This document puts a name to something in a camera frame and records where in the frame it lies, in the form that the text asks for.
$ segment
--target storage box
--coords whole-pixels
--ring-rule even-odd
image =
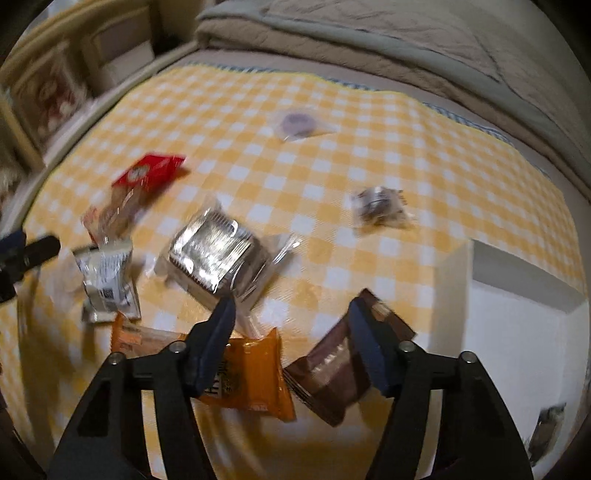
[[[541,478],[581,420],[589,353],[584,295],[512,254],[471,240],[436,269],[428,350],[477,354],[524,440],[542,408],[566,403],[556,441],[533,469]]]

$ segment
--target snack package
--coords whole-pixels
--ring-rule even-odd
[[[150,197],[169,184],[185,157],[148,154],[111,184],[108,203],[91,206],[82,217],[92,241],[98,245],[120,238],[134,215]]]
[[[185,340],[184,333],[166,332],[134,325],[119,312],[111,331],[111,352],[124,353],[127,358],[153,355],[177,340]]]
[[[276,111],[270,116],[269,123],[277,138],[284,142],[334,132],[334,129],[323,122],[314,110],[308,108]]]
[[[356,228],[367,225],[408,227],[414,216],[408,213],[406,205],[402,190],[367,188],[352,199],[353,225]]]
[[[259,239],[210,198],[160,254],[154,272],[174,280],[210,310],[233,294],[237,330],[260,338],[249,312],[278,265],[299,244],[293,234]]]
[[[415,332],[367,288],[359,293],[372,313],[387,322],[402,340]],[[371,385],[361,356],[355,349],[347,314],[308,353],[284,369],[285,380],[297,397],[322,420],[336,427],[345,419],[349,406]]]
[[[118,240],[72,252],[88,296],[82,307],[84,322],[113,322],[117,312],[130,320],[141,318],[138,295],[131,280],[132,250],[131,240]]]
[[[281,369],[277,329],[260,340],[230,338],[213,385],[199,400],[207,405],[268,413],[282,421],[295,420]]]
[[[158,353],[182,333],[133,325],[118,314],[111,334],[111,351],[127,358]],[[268,413],[282,421],[296,418],[281,369],[277,329],[260,340],[230,338],[213,385],[199,398],[205,404]]]

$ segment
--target checkered pattern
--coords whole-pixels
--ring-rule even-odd
[[[290,106],[313,108],[335,132],[282,143],[268,117]],[[260,235],[291,231],[303,238],[254,309],[262,323],[280,328],[284,362],[309,351],[364,287],[415,330],[428,332],[434,265],[467,237],[585,291],[562,195],[517,150],[400,93],[351,89],[306,74],[187,66],[145,82],[56,168],[25,223],[29,236],[54,232],[68,248],[87,243],[81,214],[147,151],[184,154],[189,172],[138,215],[132,234],[134,257],[145,260],[138,280],[143,325],[187,332],[207,318],[185,292],[150,274],[155,256],[207,192]],[[350,196],[374,185],[403,189],[416,226],[357,237]],[[27,278],[18,315],[13,304],[0,312],[0,382],[30,443],[43,428],[59,438],[109,347],[108,328],[81,327],[82,299],[71,309],[51,301],[47,279],[58,264],[44,267],[39,282]],[[45,426],[32,413],[41,406]],[[283,426],[199,407],[219,478],[301,478],[319,465],[331,467],[331,478],[361,478],[387,404],[370,395],[337,430],[302,406],[297,412],[298,422]],[[164,476],[153,422],[147,438],[154,472]]]

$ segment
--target clear plastic bag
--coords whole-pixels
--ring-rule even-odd
[[[371,225],[407,228],[413,224],[414,215],[406,208],[402,190],[370,187],[354,195],[351,205],[355,228]]]
[[[269,124],[277,138],[284,142],[326,135],[335,131],[320,118],[318,113],[309,108],[276,111],[270,116]]]
[[[237,330],[249,338],[262,331],[250,310],[281,262],[300,240],[294,234],[255,236],[208,198],[162,251],[154,273],[174,280],[206,308],[231,294]]]

